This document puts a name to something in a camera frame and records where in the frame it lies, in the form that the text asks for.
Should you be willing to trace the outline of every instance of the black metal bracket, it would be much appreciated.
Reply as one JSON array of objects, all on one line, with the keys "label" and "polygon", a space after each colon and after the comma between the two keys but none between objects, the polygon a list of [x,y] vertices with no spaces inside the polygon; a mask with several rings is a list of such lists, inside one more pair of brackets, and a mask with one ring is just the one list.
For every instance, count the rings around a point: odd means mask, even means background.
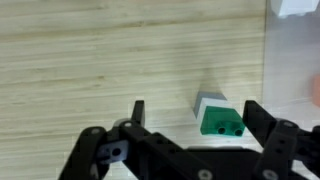
[{"label": "black metal bracket", "polygon": [[143,180],[305,179],[291,170],[293,160],[320,177],[320,127],[301,130],[272,117],[254,101],[246,102],[243,122],[264,147],[261,154],[243,148],[183,149],[147,131],[144,113],[144,102],[137,101],[131,119],[118,121],[110,131],[85,129],[59,180],[101,180],[109,165],[119,161]]}]

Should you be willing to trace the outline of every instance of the green block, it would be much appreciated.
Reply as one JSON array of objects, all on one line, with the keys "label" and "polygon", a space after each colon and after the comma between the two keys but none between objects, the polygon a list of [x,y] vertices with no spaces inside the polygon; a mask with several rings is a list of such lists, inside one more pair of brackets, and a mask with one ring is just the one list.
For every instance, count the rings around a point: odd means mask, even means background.
[{"label": "green block", "polygon": [[242,136],[245,125],[236,110],[207,106],[201,124],[201,134]]}]

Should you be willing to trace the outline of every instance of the wood grain surface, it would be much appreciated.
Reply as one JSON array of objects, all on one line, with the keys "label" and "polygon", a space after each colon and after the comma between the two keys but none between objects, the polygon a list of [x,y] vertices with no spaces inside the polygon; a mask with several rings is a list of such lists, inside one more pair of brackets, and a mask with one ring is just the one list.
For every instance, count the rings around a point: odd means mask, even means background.
[{"label": "wood grain surface", "polygon": [[[265,0],[0,0],[0,179],[57,179],[79,133],[146,101],[146,127],[182,147],[200,135],[199,90],[242,114],[260,102]],[[134,179],[121,164],[108,179]]]}]

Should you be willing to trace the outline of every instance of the white object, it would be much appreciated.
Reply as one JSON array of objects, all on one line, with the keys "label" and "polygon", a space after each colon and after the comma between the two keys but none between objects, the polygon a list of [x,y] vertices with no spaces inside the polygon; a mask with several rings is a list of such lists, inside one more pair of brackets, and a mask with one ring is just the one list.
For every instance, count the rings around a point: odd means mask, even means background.
[{"label": "white object", "polygon": [[204,113],[207,107],[221,107],[221,108],[232,108],[232,105],[227,100],[220,99],[210,99],[210,98],[202,98],[199,113],[197,116],[197,121],[202,122]]},{"label": "white object", "polygon": [[283,18],[288,15],[304,15],[314,12],[320,0],[271,0],[271,8],[278,17]]}]

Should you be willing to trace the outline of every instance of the screw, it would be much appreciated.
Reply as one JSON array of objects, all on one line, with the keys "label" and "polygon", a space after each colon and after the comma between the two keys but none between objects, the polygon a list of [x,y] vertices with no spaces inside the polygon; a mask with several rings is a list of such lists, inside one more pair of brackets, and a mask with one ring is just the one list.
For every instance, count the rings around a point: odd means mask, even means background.
[{"label": "screw", "polygon": [[209,170],[202,169],[198,172],[198,177],[200,180],[212,180],[212,174]]},{"label": "screw", "polygon": [[269,170],[269,169],[264,170],[262,174],[266,180],[278,180],[279,179],[278,174],[272,170]]},{"label": "screw", "polygon": [[132,126],[132,123],[131,123],[131,122],[127,122],[127,123],[124,124],[124,126],[125,126],[125,127],[131,127],[131,126]]},{"label": "screw", "polygon": [[100,132],[100,129],[95,128],[91,131],[91,134],[98,134]]}]

